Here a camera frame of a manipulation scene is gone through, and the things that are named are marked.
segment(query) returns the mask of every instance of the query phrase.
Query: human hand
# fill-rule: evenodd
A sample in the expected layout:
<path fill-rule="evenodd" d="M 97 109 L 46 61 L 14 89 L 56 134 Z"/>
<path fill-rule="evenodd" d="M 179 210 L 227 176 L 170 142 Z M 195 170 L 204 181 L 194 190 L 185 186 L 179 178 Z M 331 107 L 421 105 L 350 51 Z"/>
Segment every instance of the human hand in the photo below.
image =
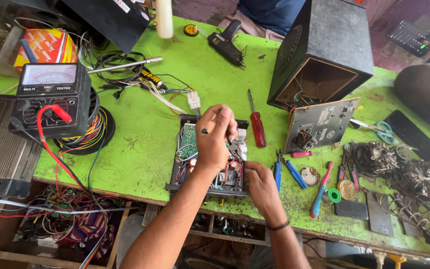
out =
<path fill-rule="evenodd" d="M 236 126 L 235 116 L 225 104 L 211 106 L 205 111 L 195 125 L 198 149 L 195 169 L 203 169 L 215 176 L 226 166 L 228 161 L 226 131 L 228 129 L 230 132 L 228 138 L 234 140 L 238 136 Z"/>
<path fill-rule="evenodd" d="M 288 219 L 279 198 L 272 170 L 261 163 L 247 161 L 245 175 L 250 197 L 268 226 L 279 227 L 286 223 Z"/>

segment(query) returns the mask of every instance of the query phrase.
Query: green table surface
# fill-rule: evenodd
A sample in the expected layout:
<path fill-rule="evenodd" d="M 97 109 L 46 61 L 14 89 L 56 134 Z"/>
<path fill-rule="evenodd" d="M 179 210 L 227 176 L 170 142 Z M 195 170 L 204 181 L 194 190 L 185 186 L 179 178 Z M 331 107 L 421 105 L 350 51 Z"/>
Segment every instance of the green table surface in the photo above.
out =
<path fill-rule="evenodd" d="M 225 103 L 235 113 L 236 119 L 249 120 L 251 107 L 247 89 L 253 95 L 255 109 L 260 112 L 265 128 L 268 145 L 257 148 L 253 131 L 250 127 L 247 134 L 248 160 L 256 160 L 271 167 L 276 160 L 275 151 L 284 148 L 288 133 L 287 112 L 266 104 L 271 83 L 273 67 L 280 43 L 259 37 L 240 34 L 235 45 L 242 49 L 248 45 L 243 59 L 245 70 L 238 68 L 222 58 L 199 34 L 188 37 L 183 34 L 183 26 L 189 23 L 200 25 L 206 32 L 212 33 L 215 27 L 178 17 L 173 18 L 174 34 L 180 42 L 172 39 L 160 39 L 156 31 L 147 29 L 137 42 L 133 51 L 146 56 L 162 56 L 163 61 L 147 64 L 153 73 L 172 74 L 193 87 L 200 96 L 202 113 L 209 106 Z M 385 119 L 392 111 L 403 111 L 418 127 L 430 137 L 430 127 L 411 110 L 405 107 L 391 92 L 397 73 L 375 67 L 375 75 L 346 98 L 361 97 L 360 105 L 364 108 L 355 111 L 355 118 L 366 123 L 375 123 Z M 92 85 L 96 88 L 104 81 L 95 74 L 91 75 Z M 184 87 L 175 79 L 164 76 L 166 85 L 173 88 Z M 18 79 L 0 76 L 0 91 L 18 82 Z M 6 94 L 15 94 L 16 89 Z M 178 117 L 161 101 L 147 90 L 131 87 L 124 90 L 119 100 L 112 97 L 114 90 L 100 93 L 101 105 L 106 107 L 116 120 L 116 132 L 112 141 L 103 148 L 91 174 L 91 185 L 94 189 L 131 195 L 143 199 L 166 202 L 169 192 L 164 189 L 170 182 L 173 156 L 176 148 L 176 134 L 179 130 Z M 184 94 L 177 95 L 172 103 L 188 113 L 192 113 Z M 348 128 L 341 143 L 368 142 L 377 140 L 373 131 L 361 128 Z M 324 146 L 313 149 L 311 160 L 307 157 L 290 159 L 295 168 L 313 166 L 321 175 L 326 173 L 326 163 L 334 161 L 335 167 L 331 178 L 336 178 L 337 165 L 341 162 L 342 148 Z M 94 154 L 72 156 L 65 154 L 63 159 L 69 164 L 84 184 L 94 160 Z M 35 177 L 54 180 L 56 162 L 45 151 L 39 159 Z M 302 190 L 289 175 L 286 168 L 281 169 L 280 198 L 290 219 L 291 225 L 312 234 L 345 238 L 346 241 L 369 243 L 374 246 L 404 250 L 407 253 L 424 253 L 430 256 L 430 246 L 424 239 L 405 236 L 397 220 L 393 220 L 395 236 L 371 232 L 367 221 L 340 217 L 334 214 L 332 205 L 323 204 L 319 217 L 310 217 L 310 208 L 318 192 L 318 186 Z M 69 176 L 59 173 L 58 180 L 74 183 Z M 369 190 L 392 193 L 385 186 L 383 179 L 368 182 L 361 178 L 360 184 Z M 335 180 L 327 183 L 327 188 L 335 187 Z M 360 192 L 356 199 L 364 202 L 365 195 Z M 244 217 L 262 220 L 250 198 L 227 199 L 223 206 L 212 197 L 203 209 L 243 214 Z"/>

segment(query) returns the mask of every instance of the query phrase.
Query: blue-handled scissors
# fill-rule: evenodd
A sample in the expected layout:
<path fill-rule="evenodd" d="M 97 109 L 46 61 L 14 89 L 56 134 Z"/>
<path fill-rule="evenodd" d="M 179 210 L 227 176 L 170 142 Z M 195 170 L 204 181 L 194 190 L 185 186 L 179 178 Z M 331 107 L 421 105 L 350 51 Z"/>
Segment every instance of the blue-handled scissors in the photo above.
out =
<path fill-rule="evenodd" d="M 377 122 L 374 125 L 365 124 L 359 120 L 350 119 L 352 123 L 358 124 L 360 126 L 369 128 L 376 132 L 376 136 L 386 144 L 394 143 L 394 136 L 392 136 L 393 129 L 386 122 Z"/>

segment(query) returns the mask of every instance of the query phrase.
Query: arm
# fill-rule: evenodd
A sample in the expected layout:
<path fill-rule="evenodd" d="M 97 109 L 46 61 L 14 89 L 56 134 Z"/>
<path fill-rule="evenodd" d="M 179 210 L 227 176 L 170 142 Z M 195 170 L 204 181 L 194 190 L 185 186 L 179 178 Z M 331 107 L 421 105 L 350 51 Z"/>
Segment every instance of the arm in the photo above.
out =
<path fill-rule="evenodd" d="M 276 188 L 272 171 L 257 162 L 245 162 L 248 191 L 268 227 L 280 227 L 288 221 Z M 291 226 L 270 231 L 270 241 L 278 269 L 310 269 L 311 266 Z"/>
<path fill-rule="evenodd" d="M 174 198 L 144 229 L 127 252 L 120 269 L 168 269 L 175 264 L 190 226 L 217 173 L 225 167 L 225 132 L 236 137 L 236 121 L 226 105 L 210 107 L 195 126 L 197 164 Z"/>

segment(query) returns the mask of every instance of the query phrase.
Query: white plastic bottle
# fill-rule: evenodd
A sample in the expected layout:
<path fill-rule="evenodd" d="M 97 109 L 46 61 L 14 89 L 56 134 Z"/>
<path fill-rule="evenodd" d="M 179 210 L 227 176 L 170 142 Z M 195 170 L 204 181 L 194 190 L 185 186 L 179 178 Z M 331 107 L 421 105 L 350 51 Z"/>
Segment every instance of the white plastic bottle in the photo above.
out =
<path fill-rule="evenodd" d="M 157 11 L 157 34 L 160 38 L 172 38 L 172 1 L 156 0 L 155 6 Z"/>

